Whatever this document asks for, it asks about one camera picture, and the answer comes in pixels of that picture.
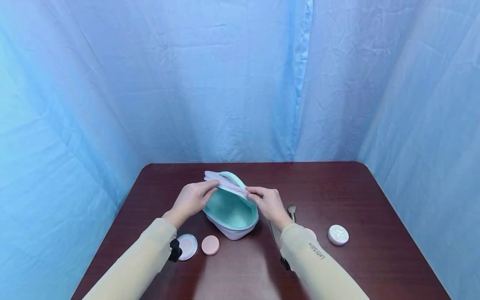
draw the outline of pink cosmetic item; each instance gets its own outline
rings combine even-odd
[[[209,235],[202,241],[202,251],[206,255],[214,255],[218,252],[218,249],[220,249],[220,241],[216,236]]]
[[[305,228],[308,233],[310,233],[315,239],[317,239],[317,235],[315,234],[315,232],[313,230],[311,230],[310,228]]]

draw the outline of black watch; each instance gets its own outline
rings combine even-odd
[[[170,248],[172,249],[172,252],[170,253],[170,257],[168,258],[168,260],[176,263],[182,254],[182,250],[180,249],[180,242],[177,238],[174,238],[170,242]]]

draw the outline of tabletop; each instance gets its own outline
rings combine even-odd
[[[203,181],[204,171],[230,171],[246,185],[276,188],[285,207],[312,229],[320,245],[370,299],[450,299],[369,170],[358,162],[151,164],[139,174],[72,299],[81,299],[140,234],[169,210],[182,187]],[[345,227],[341,247],[327,238]],[[184,262],[168,261],[142,299],[309,299],[295,273],[280,263],[269,223],[262,216],[240,240],[228,240],[203,212],[178,230],[199,242],[208,235],[220,250],[199,250]]]

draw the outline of person's right hand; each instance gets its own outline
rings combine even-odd
[[[293,223],[293,220],[283,207],[282,199],[280,199],[280,194],[277,190],[247,187],[247,191],[249,192],[247,197],[257,204],[264,217],[271,221],[278,230],[282,231]]]

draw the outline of finger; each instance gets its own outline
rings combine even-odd
[[[205,196],[202,198],[202,201],[204,201],[205,204],[206,204],[208,202],[208,199],[210,199],[210,197],[212,197],[213,193],[215,193],[217,190],[218,190],[217,188],[212,188],[209,191],[207,191]]]
[[[206,194],[207,191],[211,190],[212,188],[219,186],[219,184],[220,181],[217,179],[197,183],[197,185],[200,187],[200,190],[202,191],[202,195]]]
[[[259,186],[249,186],[247,187],[247,191],[249,193],[255,193],[255,194],[258,194],[260,196],[265,196],[265,193],[268,191],[268,189],[266,188],[262,188],[262,187],[259,187]]]
[[[257,194],[248,194],[247,198],[255,202],[257,206],[263,201],[263,199]]]

